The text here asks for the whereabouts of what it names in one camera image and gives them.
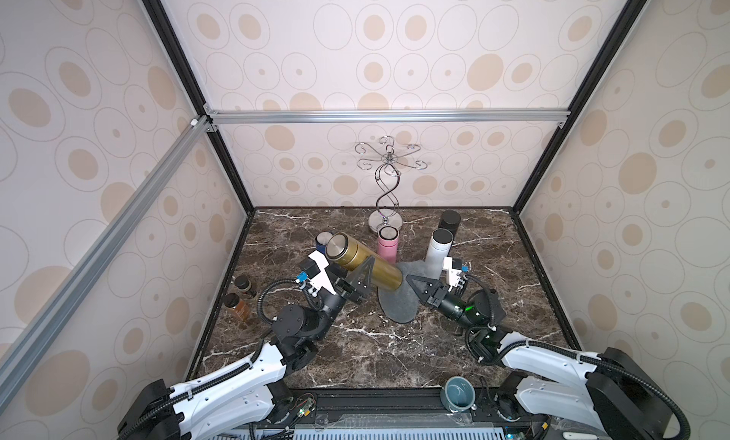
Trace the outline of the gold thermos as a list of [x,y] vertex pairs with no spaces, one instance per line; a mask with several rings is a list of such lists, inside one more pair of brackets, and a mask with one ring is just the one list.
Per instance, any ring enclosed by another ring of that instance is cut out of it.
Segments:
[[401,270],[393,263],[382,259],[359,240],[345,233],[335,234],[329,240],[325,247],[325,255],[329,261],[350,272],[354,272],[367,259],[373,257],[372,280],[378,288],[394,292],[403,282]]

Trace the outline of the grey wiping cloth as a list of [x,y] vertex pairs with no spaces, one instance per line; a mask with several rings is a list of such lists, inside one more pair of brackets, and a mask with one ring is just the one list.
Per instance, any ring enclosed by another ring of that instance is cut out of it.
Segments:
[[401,270],[402,283],[395,291],[379,288],[378,302],[389,320],[407,324],[416,318],[420,301],[416,292],[406,281],[406,276],[427,276],[427,278],[439,278],[439,276],[427,267],[425,261],[399,262],[395,267]]

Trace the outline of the pink thermos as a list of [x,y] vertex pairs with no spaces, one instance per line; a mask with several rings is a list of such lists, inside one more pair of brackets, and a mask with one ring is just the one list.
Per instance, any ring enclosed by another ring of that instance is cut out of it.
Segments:
[[391,225],[384,225],[378,231],[378,255],[385,261],[395,264],[399,243],[399,230]]

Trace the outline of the white thermos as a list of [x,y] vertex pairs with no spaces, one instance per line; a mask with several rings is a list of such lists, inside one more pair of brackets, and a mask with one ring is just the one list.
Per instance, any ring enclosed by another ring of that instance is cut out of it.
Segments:
[[454,235],[448,229],[438,228],[433,231],[424,259],[426,278],[433,278],[434,280],[440,278],[444,259],[448,257],[453,242]]

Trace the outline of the black thermos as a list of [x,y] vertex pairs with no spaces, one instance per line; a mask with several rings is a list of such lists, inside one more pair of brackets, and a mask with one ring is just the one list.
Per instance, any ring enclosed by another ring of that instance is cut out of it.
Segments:
[[462,217],[455,210],[445,210],[440,217],[438,224],[439,229],[445,229],[452,233],[455,237],[459,229]]

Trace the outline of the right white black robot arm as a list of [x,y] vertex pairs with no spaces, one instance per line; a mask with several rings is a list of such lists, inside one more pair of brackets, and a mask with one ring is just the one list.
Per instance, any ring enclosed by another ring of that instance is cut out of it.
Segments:
[[612,439],[663,439],[671,419],[678,439],[691,435],[680,406],[625,352],[581,352],[521,335],[501,322],[506,313],[494,289],[482,284],[469,300],[440,281],[405,278],[419,301],[463,331],[481,366],[509,369],[490,405],[507,422],[547,415],[589,426]]

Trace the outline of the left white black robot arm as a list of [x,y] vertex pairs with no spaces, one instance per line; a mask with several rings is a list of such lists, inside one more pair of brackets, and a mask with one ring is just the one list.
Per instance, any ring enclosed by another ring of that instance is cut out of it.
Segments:
[[214,373],[171,387],[146,385],[118,425],[121,439],[209,439],[269,417],[283,419],[292,397],[287,375],[306,367],[347,302],[371,291],[375,258],[348,272],[319,252],[302,263],[294,282],[321,299],[321,308],[281,309],[249,356]]

